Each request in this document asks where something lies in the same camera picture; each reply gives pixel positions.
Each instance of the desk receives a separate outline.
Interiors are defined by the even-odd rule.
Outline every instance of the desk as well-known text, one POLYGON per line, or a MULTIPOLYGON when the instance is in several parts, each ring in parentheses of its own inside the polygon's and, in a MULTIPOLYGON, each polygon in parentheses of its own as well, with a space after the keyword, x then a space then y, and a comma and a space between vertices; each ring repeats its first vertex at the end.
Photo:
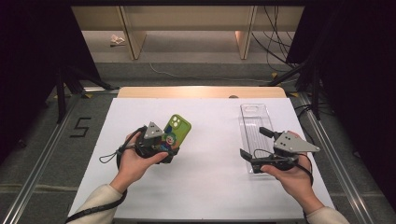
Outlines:
MULTIPOLYGON (((274 130, 294 130, 304 136, 290 100, 282 97, 284 92, 282 95, 280 90, 260 88, 258 91, 251 87, 124 88, 120 97, 131 98, 114 99, 71 211, 76 211, 92 190, 110 182, 117 173, 115 161, 102 164, 99 157, 114 152, 127 133, 150 121, 162 127, 172 114, 178 113, 192 125, 179 153, 171 164, 150 167, 142 179, 129 187, 128 197, 119 206, 115 218, 144 221, 302 219, 300 205, 280 183, 268 175, 249 174, 246 162, 239 156, 239 148, 243 147, 238 122, 241 104, 265 104, 274 130), (169 90, 166 97, 171 97, 174 92, 177 98, 162 98, 164 89, 169 90), (185 91, 183 95, 189 99, 182 98, 180 90, 185 91), (143 91, 148 91, 149 98, 142 98, 143 91), (208 91, 214 98, 205 96, 208 91), (249 98, 221 98, 230 93, 249 98), (270 95, 275 98, 262 98, 270 95)), ((318 167, 313 159, 312 162, 314 191, 326 205, 333 207, 318 167)))

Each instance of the white sleeve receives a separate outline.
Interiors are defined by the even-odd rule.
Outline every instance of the white sleeve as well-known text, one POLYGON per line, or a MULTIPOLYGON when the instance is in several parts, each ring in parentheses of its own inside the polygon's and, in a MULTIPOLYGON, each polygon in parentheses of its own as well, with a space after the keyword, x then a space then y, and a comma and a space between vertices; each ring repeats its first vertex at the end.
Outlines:
MULTIPOLYGON (((99 205, 105 205, 108 203, 114 203, 118 199, 120 199, 122 194, 113 189, 110 185, 102 185, 94 190, 91 195, 88 197, 87 201, 76 211, 80 212, 85 209, 89 209, 92 207, 96 207, 99 205)), ((85 217, 78 218, 69 223, 72 224, 82 224, 82 223, 97 223, 97 224, 105 224, 111 223, 113 220, 114 214, 116 214, 117 207, 108 209, 106 211, 94 213, 87 215, 85 217)))
POLYGON ((347 224, 347 219, 330 207, 322 207, 306 216, 310 224, 347 224))

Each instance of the hand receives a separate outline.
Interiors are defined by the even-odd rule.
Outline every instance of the hand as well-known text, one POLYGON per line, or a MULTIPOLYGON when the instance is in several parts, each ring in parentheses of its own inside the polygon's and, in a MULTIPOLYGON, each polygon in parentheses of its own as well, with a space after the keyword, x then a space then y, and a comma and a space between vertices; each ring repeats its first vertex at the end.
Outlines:
MULTIPOLYGON (((310 162, 307 157, 299 156, 299 164, 310 170, 310 162)), ((307 214, 324 206, 312 190, 309 176, 300 168, 293 167, 288 171, 281 171, 275 166, 264 165, 261 170, 279 180, 285 191, 300 204, 307 214)))
MULTIPOLYGON (((137 133, 128 143, 128 145, 135 143, 137 137, 141 132, 137 133)), ((116 177, 110 183, 110 186, 116 189, 119 193, 123 193, 128 187, 139 180, 146 170, 152 165, 168 156, 167 152, 155 154, 150 158, 139 157, 134 149, 126 149, 122 153, 120 169, 116 177)))

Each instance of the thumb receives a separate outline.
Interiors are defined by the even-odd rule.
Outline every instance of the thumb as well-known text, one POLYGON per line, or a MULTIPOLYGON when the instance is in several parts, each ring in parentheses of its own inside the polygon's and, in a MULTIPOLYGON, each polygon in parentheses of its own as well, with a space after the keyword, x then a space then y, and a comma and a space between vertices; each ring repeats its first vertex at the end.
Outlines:
POLYGON ((155 154, 154 156, 152 156, 150 158, 147 158, 147 160, 148 160, 148 163, 150 165, 152 165, 152 164, 155 164, 157 162, 160 162, 161 160, 165 159, 167 156, 168 156, 167 152, 160 152, 160 153, 157 153, 157 154, 155 154))
POLYGON ((273 175, 274 177, 278 178, 280 175, 280 170, 278 170, 275 166, 272 165, 264 165, 262 166, 261 170, 268 175, 273 175))

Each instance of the person's left hand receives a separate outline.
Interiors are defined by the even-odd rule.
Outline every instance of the person's left hand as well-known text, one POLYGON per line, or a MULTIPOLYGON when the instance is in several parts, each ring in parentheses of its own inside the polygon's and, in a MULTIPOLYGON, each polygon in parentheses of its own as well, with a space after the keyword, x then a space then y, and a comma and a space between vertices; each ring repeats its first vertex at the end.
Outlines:
MULTIPOLYGON (((140 134, 141 133, 137 133, 128 145, 134 143, 140 134)), ((110 186, 118 192, 123 193, 132 183, 139 180, 152 164, 160 162, 167 156, 167 152, 161 152, 150 158, 144 159, 139 157, 134 149, 125 149, 122 153, 119 172, 110 183, 110 186)))

